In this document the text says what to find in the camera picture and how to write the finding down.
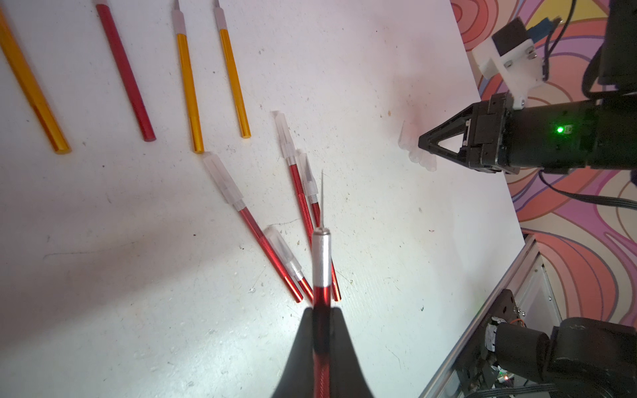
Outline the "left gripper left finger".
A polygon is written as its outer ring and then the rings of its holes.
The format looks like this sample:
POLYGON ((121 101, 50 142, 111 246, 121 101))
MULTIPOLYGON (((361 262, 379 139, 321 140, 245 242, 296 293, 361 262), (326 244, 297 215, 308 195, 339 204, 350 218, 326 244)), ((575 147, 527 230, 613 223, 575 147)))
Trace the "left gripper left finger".
POLYGON ((313 310, 307 308, 302 315, 290 355, 272 397, 313 397, 313 310))

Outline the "gold carving knife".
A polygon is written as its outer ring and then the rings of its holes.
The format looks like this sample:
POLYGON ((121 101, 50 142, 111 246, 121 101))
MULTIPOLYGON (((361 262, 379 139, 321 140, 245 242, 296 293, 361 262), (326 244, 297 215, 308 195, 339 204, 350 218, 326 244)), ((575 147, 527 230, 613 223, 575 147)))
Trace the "gold carving knife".
POLYGON ((239 124, 240 133, 242 139, 250 139, 250 124, 247 117, 245 102, 243 99, 241 82, 237 71, 237 63, 235 61, 234 53, 232 50, 232 42, 227 27, 227 20, 225 12, 221 7, 220 2, 217 0, 213 1, 213 13, 222 43, 222 51, 226 63, 233 103, 237 113, 237 121, 239 124))
POLYGON ((202 127, 197 103, 195 82, 192 73, 192 63, 187 41, 187 29, 184 14, 179 6, 179 1, 174 2, 172 19, 181 66, 182 87, 186 103, 187 118, 192 136, 192 150, 195 154, 203 154, 205 152, 205 148, 202 137, 202 127))
POLYGON ((51 111, 3 12, 1 12, 1 48, 53 151, 56 154, 69 154, 71 146, 51 111))

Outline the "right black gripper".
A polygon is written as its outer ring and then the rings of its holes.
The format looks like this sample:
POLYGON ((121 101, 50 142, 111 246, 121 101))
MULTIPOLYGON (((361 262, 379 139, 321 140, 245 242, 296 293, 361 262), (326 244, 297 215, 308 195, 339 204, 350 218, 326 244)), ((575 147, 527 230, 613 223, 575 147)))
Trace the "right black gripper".
POLYGON ((512 110, 511 94, 493 95, 421 135, 418 148, 476 171, 515 174, 515 167, 507 160, 507 123, 512 110), (455 137, 462 138, 456 151, 441 145, 455 137))

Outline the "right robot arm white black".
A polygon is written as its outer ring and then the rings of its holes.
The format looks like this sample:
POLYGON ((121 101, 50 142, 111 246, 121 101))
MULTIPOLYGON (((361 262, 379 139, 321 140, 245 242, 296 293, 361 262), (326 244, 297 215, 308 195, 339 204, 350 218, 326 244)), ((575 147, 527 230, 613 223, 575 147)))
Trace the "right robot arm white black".
POLYGON ((528 107, 529 91, 549 78, 550 56, 568 24, 555 18, 526 28, 514 19, 476 46, 481 74, 502 77, 508 91, 423 134, 419 148, 478 172, 635 170, 635 2, 610 3, 604 41, 582 76, 584 100, 528 107))

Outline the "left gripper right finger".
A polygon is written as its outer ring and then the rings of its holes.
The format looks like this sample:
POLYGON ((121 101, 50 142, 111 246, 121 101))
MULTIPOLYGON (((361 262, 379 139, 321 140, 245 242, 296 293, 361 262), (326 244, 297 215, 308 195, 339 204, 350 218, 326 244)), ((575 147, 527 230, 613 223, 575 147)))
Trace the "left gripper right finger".
POLYGON ((340 308, 330 314, 330 396, 373 397, 340 308))

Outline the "clear protective cap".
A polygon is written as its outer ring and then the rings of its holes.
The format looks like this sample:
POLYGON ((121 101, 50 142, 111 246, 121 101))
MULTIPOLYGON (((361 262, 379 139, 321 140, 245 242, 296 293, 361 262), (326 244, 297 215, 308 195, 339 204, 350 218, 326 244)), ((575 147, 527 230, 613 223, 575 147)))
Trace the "clear protective cap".
POLYGON ((418 146, 421 135, 421 128, 415 122, 404 121, 401 126, 398 146, 408 152, 412 163, 424 167, 428 172, 435 172, 437 170, 436 156, 418 146))

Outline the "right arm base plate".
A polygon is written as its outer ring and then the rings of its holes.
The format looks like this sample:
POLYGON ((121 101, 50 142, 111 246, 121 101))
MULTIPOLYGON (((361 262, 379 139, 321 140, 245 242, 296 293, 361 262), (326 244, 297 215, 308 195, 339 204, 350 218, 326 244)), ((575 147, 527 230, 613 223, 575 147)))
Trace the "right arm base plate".
POLYGON ((518 383, 514 373, 504 371, 498 365, 494 352, 489 351, 485 342, 489 325, 508 323, 525 327, 523 315, 513 292, 501 290, 485 315, 479 319, 478 327, 469 336, 453 364, 451 386, 447 387, 451 397, 466 397, 485 389, 526 385, 525 381, 518 383))

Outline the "red carving knife short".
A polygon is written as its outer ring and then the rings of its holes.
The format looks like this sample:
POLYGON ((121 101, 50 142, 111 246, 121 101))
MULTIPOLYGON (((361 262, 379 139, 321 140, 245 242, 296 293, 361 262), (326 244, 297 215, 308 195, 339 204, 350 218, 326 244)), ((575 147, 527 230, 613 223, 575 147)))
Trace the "red carving knife short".
POLYGON ((247 205, 243 201, 243 195, 237 187, 231 174, 227 171, 224 163, 217 154, 204 153, 203 163, 211 175, 213 181, 221 191, 226 202, 232 206, 242 217, 243 221, 249 228, 256 242, 264 252, 269 262, 274 267, 276 273, 285 284, 296 303, 301 303, 304 299, 300 289, 293 282, 290 273, 287 271, 282 261, 275 253, 272 245, 265 237, 263 230, 260 228, 247 205))

